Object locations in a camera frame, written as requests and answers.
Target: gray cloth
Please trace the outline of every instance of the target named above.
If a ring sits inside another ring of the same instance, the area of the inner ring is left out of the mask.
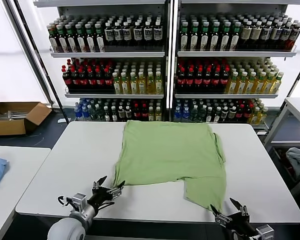
[[[295,179],[300,180],[300,149],[292,147],[285,153],[285,155],[294,169]]]

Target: white table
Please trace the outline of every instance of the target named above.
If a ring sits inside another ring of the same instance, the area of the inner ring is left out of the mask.
[[[83,193],[105,175],[109,187],[118,160],[125,123],[71,122],[22,196],[16,211],[24,215],[66,217],[57,197]],[[226,155],[227,188],[223,213],[237,212],[229,197],[247,205],[252,223],[300,223],[300,210],[248,124],[210,124]],[[125,186],[115,204],[97,218],[148,222],[214,222],[213,214],[184,198],[184,182]]]
[[[266,149],[270,146],[300,147],[300,141],[273,141],[281,125],[284,123],[284,120],[289,114],[293,114],[296,119],[300,121],[300,97],[286,97],[284,102],[285,106],[283,110],[273,122],[269,134],[264,139],[264,147]],[[294,196],[300,194],[300,182],[293,189],[291,189],[291,194]]]
[[[15,207],[50,153],[49,148],[0,146],[0,158],[9,161],[0,181],[0,239],[15,215]]]

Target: dark floor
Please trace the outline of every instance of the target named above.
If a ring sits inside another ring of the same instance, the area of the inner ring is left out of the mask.
[[[69,117],[72,117],[72,111],[68,113]],[[57,123],[60,118],[63,118],[61,113],[52,112],[33,133],[21,136],[1,136],[0,145],[52,149],[67,126],[66,123]],[[300,208],[300,195],[295,200]],[[54,222],[57,220],[56,218],[47,219],[41,220],[33,216],[17,215],[3,239],[46,240],[49,226],[52,224],[51,221]],[[180,240],[229,239],[224,234],[223,229],[216,224],[150,223],[108,220],[97,220],[93,224],[94,226],[91,228],[90,234],[99,236]],[[271,224],[271,227],[275,229],[275,239],[277,240],[300,239],[300,224]]]

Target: table leg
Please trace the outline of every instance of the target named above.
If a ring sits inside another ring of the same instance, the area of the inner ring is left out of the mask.
[[[283,123],[283,120],[285,118],[287,118],[289,113],[290,113],[290,111],[288,110],[287,105],[285,105],[282,112],[280,113],[280,115],[274,120],[274,122],[272,124],[272,128],[269,131],[269,134],[264,139],[263,145],[264,145],[265,149],[267,149],[271,145],[271,142],[274,139],[274,137],[276,136],[277,132],[279,131],[279,128]]]

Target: cardboard box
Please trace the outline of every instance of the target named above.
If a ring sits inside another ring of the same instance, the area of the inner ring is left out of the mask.
[[[0,120],[0,136],[32,132],[52,111],[41,102],[0,102],[0,114],[9,110],[28,114],[24,119]]]

